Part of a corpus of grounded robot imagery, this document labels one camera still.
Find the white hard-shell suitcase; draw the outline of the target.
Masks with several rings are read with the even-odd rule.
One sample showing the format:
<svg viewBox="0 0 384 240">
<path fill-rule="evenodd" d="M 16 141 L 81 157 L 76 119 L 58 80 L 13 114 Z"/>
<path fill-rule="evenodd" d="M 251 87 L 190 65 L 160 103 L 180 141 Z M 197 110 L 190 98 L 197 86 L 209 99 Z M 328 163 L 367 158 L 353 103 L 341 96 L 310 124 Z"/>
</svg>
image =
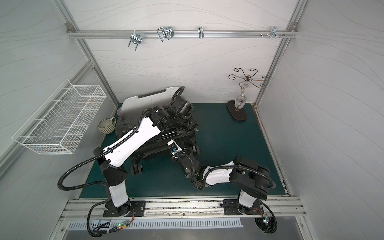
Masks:
<svg viewBox="0 0 384 240">
<path fill-rule="evenodd" d="M 163 122 L 169 120 L 168 113 L 163 106 L 155 106 L 152 109 L 144 110 L 136 126 L 128 132 L 118 134 L 118 141 L 115 143 L 115 150 L 107 155 L 109 164 L 115 168 L 123 165 L 130 156 L 145 158 L 160 152 L 170 151 L 167 142 L 175 140 L 183 151 L 190 152 L 193 157 L 199 152 L 196 144 L 195 133 L 197 127 L 189 132 L 171 132 L 162 134 Z M 183 168 L 187 178 L 195 174 L 199 163 L 195 160 L 194 168 Z"/>
</svg>

